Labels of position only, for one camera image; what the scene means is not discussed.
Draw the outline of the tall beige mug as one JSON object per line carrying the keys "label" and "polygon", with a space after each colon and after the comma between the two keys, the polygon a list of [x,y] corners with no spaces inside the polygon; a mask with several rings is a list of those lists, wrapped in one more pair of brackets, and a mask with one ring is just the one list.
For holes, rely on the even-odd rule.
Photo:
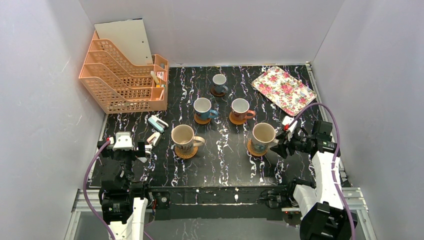
{"label": "tall beige mug", "polygon": [[276,130],[268,123],[261,122],[256,124],[252,129],[252,145],[253,149],[260,153],[265,149],[269,149],[272,144],[277,144]]}

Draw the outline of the woven rattan coaster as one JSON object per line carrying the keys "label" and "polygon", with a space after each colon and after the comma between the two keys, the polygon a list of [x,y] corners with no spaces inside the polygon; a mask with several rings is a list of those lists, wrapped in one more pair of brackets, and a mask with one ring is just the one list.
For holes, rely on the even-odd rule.
{"label": "woven rattan coaster", "polygon": [[182,159],[190,159],[190,158],[192,158],[192,157],[194,157],[196,155],[196,153],[198,152],[198,147],[197,146],[194,146],[192,148],[192,151],[190,153],[183,153],[183,152],[181,152],[181,150],[178,147],[175,147],[174,148],[174,151],[175,151],[175,154],[178,157],[180,157]]}
{"label": "woven rattan coaster", "polygon": [[252,156],[255,156],[255,157],[262,157],[262,156],[264,156],[267,152],[268,152],[268,149],[266,148],[264,151],[262,151],[262,152],[256,152],[255,150],[254,150],[254,148],[253,148],[253,142],[252,142],[252,139],[250,139],[248,142],[247,142],[247,150],[248,150],[248,152],[252,155]]}

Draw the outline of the white and red mug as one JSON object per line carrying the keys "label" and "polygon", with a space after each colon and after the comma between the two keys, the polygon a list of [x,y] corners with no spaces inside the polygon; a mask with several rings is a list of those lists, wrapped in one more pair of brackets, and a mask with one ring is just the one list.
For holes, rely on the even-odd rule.
{"label": "white and red mug", "polygon": [[256,112],[250,110],[250,104],[243,98],[237,98],[231,103],[231,112],[234,113],[237,120],[242,119],[253,119],[256,116]]}

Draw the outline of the light wooden coaster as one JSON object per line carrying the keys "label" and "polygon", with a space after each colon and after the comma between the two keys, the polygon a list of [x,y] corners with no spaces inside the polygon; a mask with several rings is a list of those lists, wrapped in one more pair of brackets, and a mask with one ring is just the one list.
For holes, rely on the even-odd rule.
{"label": "light wooden coaster", "polygon": [[197,114],[194,115],[194,121],[199,125],[207,125],[211,120],[211,118],[201,119]]}
{"label": "light wooden coaster", "polygon": [[229,120],[231,123],[233,123],[234,125],[243,125],[247,120],[246,119],[242,119],[242,120],[237,120],[235,118],[235,115],[233,112],[230,112],[229,114]]}

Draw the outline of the large beige floral mug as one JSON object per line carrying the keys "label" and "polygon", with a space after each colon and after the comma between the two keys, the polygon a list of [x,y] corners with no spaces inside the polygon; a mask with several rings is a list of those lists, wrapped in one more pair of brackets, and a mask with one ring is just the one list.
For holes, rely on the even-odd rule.
{"label": "large beige floral mug", "polygon": [[196,136],[194,129],[186,124],[175,126],[171,131],[171,139],[183,153],[191,153],[193,147],[200,147],[206,143],[203,137]]}

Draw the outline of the dark wooden coaster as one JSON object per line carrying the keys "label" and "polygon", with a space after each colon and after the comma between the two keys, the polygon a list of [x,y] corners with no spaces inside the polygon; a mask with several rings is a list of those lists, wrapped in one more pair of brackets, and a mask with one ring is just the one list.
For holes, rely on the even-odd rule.
{"label": "dark wooden coaster", "polygon": [[210,93],[211,93],[212,95],[214,95],[215,97],[223,97],[223,96],[225,96],[225,95],[226,95],[226,92],[218,93],[218,92],[216,92],[216,91],[215,91],[215,89],[214,89],[214,88],[211,88],[211,89],[210,89]]}

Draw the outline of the small grey mug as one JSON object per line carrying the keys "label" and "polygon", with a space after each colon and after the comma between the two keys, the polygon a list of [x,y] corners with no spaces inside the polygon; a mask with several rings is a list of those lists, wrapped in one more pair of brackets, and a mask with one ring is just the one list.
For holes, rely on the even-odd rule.
{"label": "small grey mug", "polygon": [[228,92],[228,87],[227,87],[227,78],[225,75],[223,74],[216,74],[213,78],[212,78],[212,82],[213,82],[213,88],[215,89],[215,91],[217,93],[223,93],[223,92]]}

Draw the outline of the blue patterned mug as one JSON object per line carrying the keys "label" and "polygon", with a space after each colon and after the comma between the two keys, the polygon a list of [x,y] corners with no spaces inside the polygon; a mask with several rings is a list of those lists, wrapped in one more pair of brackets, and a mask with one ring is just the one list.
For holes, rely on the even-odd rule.
{"label": "blue patterned mug", "polygon": [[219,113],[212,109],[212,103],[205,97],[200,97],[193,104],[196,117],[201,121],[215,119]]}

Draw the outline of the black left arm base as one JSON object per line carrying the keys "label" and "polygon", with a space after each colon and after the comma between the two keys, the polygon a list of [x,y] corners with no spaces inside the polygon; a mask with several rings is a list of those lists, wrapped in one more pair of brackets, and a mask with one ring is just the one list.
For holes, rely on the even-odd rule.
{"label": "black left arm base", "polygon": [[171,205],[171,194],[164,188],[153,187],[147,182],[135,181],[131,187],[134,196],[147,200],[147,210],[153,218],[159,213],[168,211]]}

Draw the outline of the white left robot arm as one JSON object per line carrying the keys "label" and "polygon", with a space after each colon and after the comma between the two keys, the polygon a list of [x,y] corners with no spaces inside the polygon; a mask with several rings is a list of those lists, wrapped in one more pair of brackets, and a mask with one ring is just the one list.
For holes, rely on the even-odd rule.
{"label": "white left robot arm", "polygon": [[100,170],[98,194],[102,220],[110,229],[111,240],[141,240],[144,233],[144,215],[149,199],[145,184],[135,180],[133,163],[150,155],[143,142],[123,143],[113,137],[99,141],[98,147],[107,162]]}

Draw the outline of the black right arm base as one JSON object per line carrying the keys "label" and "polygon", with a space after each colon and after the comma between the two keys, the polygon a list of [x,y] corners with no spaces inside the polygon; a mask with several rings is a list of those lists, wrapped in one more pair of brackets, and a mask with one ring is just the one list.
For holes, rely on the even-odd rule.
{"label": "black right arm base", "polygon": [[289,226],[299,227],[302,221],[302,214],[300,210],[284,210],[287,208],[299,208],[297,201],[293,197],[295,187],[298,185],[311,187],[313,190],[316,188],[316,184],[311,181],[293,178],[286,188],[277,187],[263,190],[260,193],[259,198],[256,200],[256,203],[263,203],[269,209],[282,209],[283,220]]}

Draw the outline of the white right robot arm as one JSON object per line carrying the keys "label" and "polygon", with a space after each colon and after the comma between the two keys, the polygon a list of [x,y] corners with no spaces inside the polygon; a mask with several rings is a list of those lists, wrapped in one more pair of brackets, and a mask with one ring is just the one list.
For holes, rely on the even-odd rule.
{"label": "white right robot arm", "polygon": [[296,152],[311,156],[315,183],[295,178],[289,185],[288,196],[301,212],[300,239],[349,240],[355,230],[357,215],[346,208],[340,180],[340,150],[333,142],[330,122],[317,120],[312,132],[297,127],[294,118],[286,116],[283,131],[271,150],[283,158]]}

